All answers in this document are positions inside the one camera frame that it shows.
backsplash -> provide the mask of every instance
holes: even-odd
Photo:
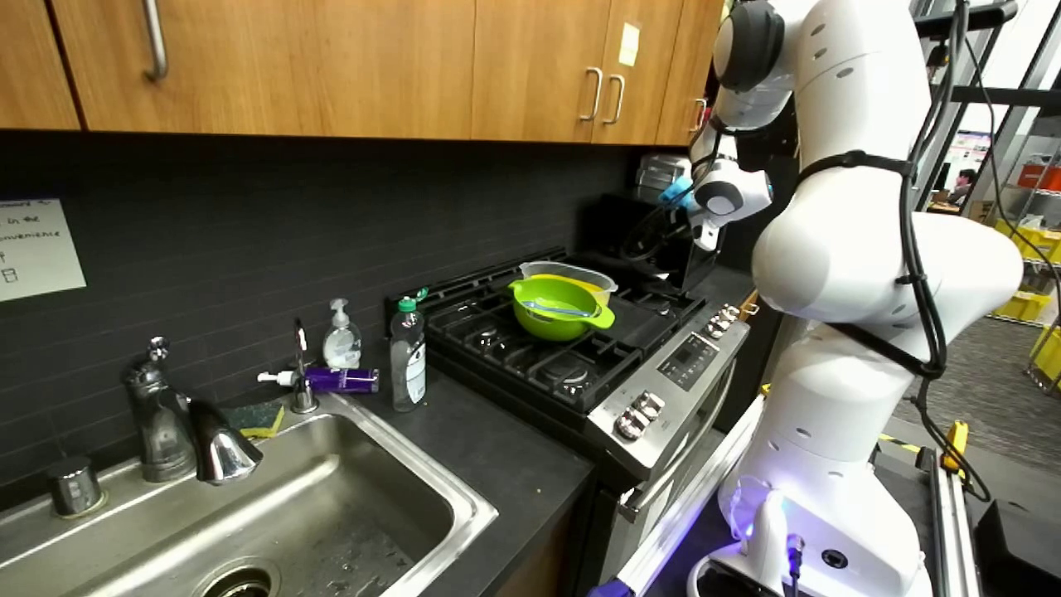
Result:
[[[377,342],[385,295],[571,249],[577,207],[629,176],[575,150],[424,152],[0,138],[0,195],[60,194],[89,282],[0,307],[0,485],[131,442],[122,372],[156,331],[179,390],[238,403],[293,358],[293,318],[319,345],[332,295]]]

green frying pan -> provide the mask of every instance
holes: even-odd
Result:
[[[517,322],[547,342],[603,331],[616,315],[571,279],[522,279],[510,286]]]

kitchen sink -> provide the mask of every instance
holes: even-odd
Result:
[[[223,489],[99,475],[99,505],[0,516],[0,594],[420,594],[498,519],[377,415],[342,400],[293,415]]]

countertop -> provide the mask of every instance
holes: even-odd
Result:
[[[428,406],[414,412],[399,415],[385,400],[363,406],[455,473],[500,516],[428,592],[430,597],[496,594],[541,532],[575,505],[595,473],[575,448],[438,370],[428,372]]]

upper cabinet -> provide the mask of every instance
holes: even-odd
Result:
[[[720,0],[479,4],[471,130],[481,139],[681,145],[687,139],[665,138],[661,118],[678,120],[678,103],[702,96],[718,14]]]
[[[45,0],[0,0],[0,130],[76,130]]]
[[[471,127],[475,0],[53,0],[89,130],[419,138]]]

